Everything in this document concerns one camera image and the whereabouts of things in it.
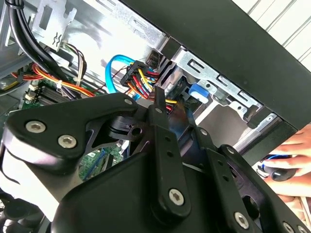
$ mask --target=black wire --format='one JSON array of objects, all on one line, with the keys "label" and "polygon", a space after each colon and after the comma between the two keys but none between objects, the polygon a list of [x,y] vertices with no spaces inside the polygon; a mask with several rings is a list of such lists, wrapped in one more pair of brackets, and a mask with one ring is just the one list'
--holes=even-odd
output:
[{"label": "black wire", "polygon": [[[25,37],[25,34],[23,33],[23,30],[21,29],[21,23],[18,17],[18,11],[21,10],[17,10],[15,8],[12,8],[11,5],[21,5],[21,2],[23,2],[22,0],[6,0],[6,3],[8,3],[8,15],[9,15],[9,20],[10,20],[10,26],[12,29],[12,33],[14,35],[15,41],[17,42],[17,44],[20,46],[20,48],[23,50],[23,52],[31,59],[33,60],[35,63],[37,63],[39,65],[39,67],[47,73],[50,73],[51,75],[58,77],[58,75],[53,71],[53,69],[51,69],[48,64],[46,63],[46,61],[44,61],[37,53],[36,51],[34,51],[34,49],[30,46],[27,40],[27,38]],[[69,96],[69,98],[71,98],[71,96],[75,96],[76,94],[73,94],[72,91],[68,90],[67,88],[62,88],[62,90]]]},{"label": "black wire", "polygon": [[17,10],[17,15],[21,24],[21,28],[30,46],[36,51],[36,53],[42,58],[42,60],[45,61],[46,64],[53,69],[53,71],[55,72],[53,76],[63,81],[66,81],[67,78],[61,68],[58,66],[57,62],[36,41],[34,35],[29,28],[24,11]]}]

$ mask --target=orange wire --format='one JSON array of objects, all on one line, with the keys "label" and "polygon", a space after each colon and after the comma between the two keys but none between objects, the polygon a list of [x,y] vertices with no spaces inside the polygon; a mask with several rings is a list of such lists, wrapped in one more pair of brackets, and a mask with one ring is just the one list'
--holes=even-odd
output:
[{"label": "orange wire", "polygon": [[[16,73],[12,73],[12,76],[17,78],[18,75]],[[41,80],[44,79],[44,77],[40,76],[40,75],[24,75],[23,76],[23,80],[25,81],[33,81],[33,80]]]},{"label": "orange wire", "polygon": [[[50,80],[50,81],[53,81],[53,82],[55,82],[55,83],[59,82],[58,79],[56,79],[56,78],[54,78],[53,76],[51,76],[51,75],[45,73],[44,71],[42,71],[36,64],[33,65],[33,70],[34,70],[34,72],[35,72],[37,75],[40,75],[40,76],[42,76],[42,77],[44,77],[44,78],[46,78],[46,79],[48,79],[48,80]],[[89,97],[95,96],[95,94],[93,94],[92,92],[90,92],[90,91],[88,91],[88,90],[86,90],[86,89],[84,89],[84,88],[82,88],[82,87],[73,85],[73,84],[71,84],[71,83],[61,82],[61,84],[62,84],[63,86],[69,87],[69,88],[71,88],[71,89],[73,89],[73,90],[79,91],[79,92],[85,94],[86,96],[89,96]]]},{"label": "orange wire", "polygon": [[132,89],[132,91],[134,91],[136,94],[139,94],[140,97],[142,97],[143,99],[146,99],[146,97],[144,97],[141,93],[139,93],[139,91],[137,91],[130,83],[128,83],[128,86]]}]

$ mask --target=yellow wire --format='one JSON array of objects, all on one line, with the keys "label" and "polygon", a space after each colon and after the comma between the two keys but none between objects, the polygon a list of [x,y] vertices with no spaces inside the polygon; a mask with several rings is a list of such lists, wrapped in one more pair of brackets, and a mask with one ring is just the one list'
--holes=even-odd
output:
[{"label": "yellow wire", "polygon": [[[44,78],[46,78],[46,79],[48,79],[48,80],[50,80],[50,81],[52,81],[52,82],[54,82],[54,83],[56,83],[56,84],[59,83],[58,81],[56,81],[56,80],[50,78],[49,76],[47,76],[46,74],[44,74],[43,72],[41,72],[41,70],[39,70],[39,69],[36,69],[36,70],[37,70],[37,72],[38,72],[42,77],[44,77]],[[68,87],[68,88],[71,88],[71,89],[73,89],[73,90],[76,90],[76,91],[78,91],[78,92],[80,92],[80,93],[83,93],[83,94],[85,94],[86,96],[89,96],[89,97],[90,97],[90,95],[89,95],[88,93],[86,93],[86,92],[84,92],[83,90],[80,90],[80,89],[78,89],[78,88],[75,88],[74,86],[67,85],[65,82],[62,82],[62,86],[66,86],[66,87]]]},{"label": "yellow wire", "polygon": [[15,85],[17,85],[17,84],[18,84],[18,82],[13,82],[13,83],[11,83],[10,85],[8,85],[7,87],[5,87],[5,88],[3,89],[3,91],[6,91],[6,90],[10,89],[10,88],[12,88],[13,86],[15,86]]},{"label": "yellow wire", "polygon": [[141,78],[143,79],[143,81],[147,84],[147,86],[150,88],[150,90],[152,90],[152,87],[150,86],[150,84],[148,83],[148,80],[146,79],[146,77],[144,76],[144,74],[142,73],[141,69],[138,69],[138,72],[141,76]]},{"label": "yellow wire", "polygon": [[177,103],[177,101],[175,101],[175,100],[165,100],[165,102],[167,102],[167,103]]}]

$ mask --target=black metal arm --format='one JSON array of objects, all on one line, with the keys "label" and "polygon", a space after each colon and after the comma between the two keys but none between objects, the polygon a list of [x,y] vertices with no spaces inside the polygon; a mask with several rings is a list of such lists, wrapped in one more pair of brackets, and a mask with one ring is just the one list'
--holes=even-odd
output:
[{"label": "black metal arm", "polygon": [[[30,121],[45,130],[30,132]],[[52,232],[309,232],[234,148],[215,148],[181,102],[168,117],[160,88],[148,109],[118,93],[15,112],[2,151],[61,175],[119,139],[131,141],[130,158],[71,190]]]}]

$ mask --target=wire bundle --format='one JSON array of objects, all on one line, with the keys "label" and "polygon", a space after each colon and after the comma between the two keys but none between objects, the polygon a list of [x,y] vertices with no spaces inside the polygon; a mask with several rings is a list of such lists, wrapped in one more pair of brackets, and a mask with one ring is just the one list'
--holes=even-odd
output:
[{"label": "wire bundle", "polygon": [[68,44],[68,43],[63,43],[62,44],[65,48],[68,48],[70,51],[74,52],[78,56],[78,80],[77,80],[77,86],[81,86],[81,82],[83,80],[83,77],[86,74],[87,70],[87,63],[85,60],[85,57],[83,53],[78,50],[75,46]]},{"label": "wire bundle", "polygon": [[[17,73],[12,73],[12,76],[15,78],[18,78]],[[24,74],[23,75],[24,81],[35,81],[35,80],[41,80],[41,79],[44,79],[44,77],[37,75],[37,74]]]},{"label": "wire bundle", "polygon": [[[129,80],[127,82],[128,86],[130,87],[131,91],[138,94],[143,99],[148,99],[150,93],[152,92],[154,84],[159,79],[159,73],[147,71],[146,75],[143,74],[142,70],[139,68],[138,73],[140,78],[136,77],[135,75],[132,76],[133,80]],[[177,101],[175,100],[165,100],[167,103],[166,108],[168,110],[172,110],[173,108],[168,105],[170,103],[176,104]]]},{"label": "wire bundle", "polygon": [[68,82],[64,82],[62,80],[58,80],[56,78],[54,78],[53,76],[51,76],[50,74],[45,73],[43,70],[40,69],[40,67],[37,64],[33,64],[33,70],[37,75],[40,75],[41,77],[50,80],[54,83],[57,84],[57,86],[65,86],[66,88],[72,89],[74,91],[80,92],[88,97],[94,97],[95,94],[90,92],[89,90],[86,90],[82,87],[73,85],[71,83]]},{"label": "wire bundle", "polygon": [[[44,72],[60,80],[67,80],[57,62],[39,45],[32,34],[23,11],[24,1],[5,0],[5,3],[8,6],[12,33],[23,52],[37,63]],[[68,88],[63,87],[62,90],[70,99],[78,98],[77,93],[70,91]]]}]

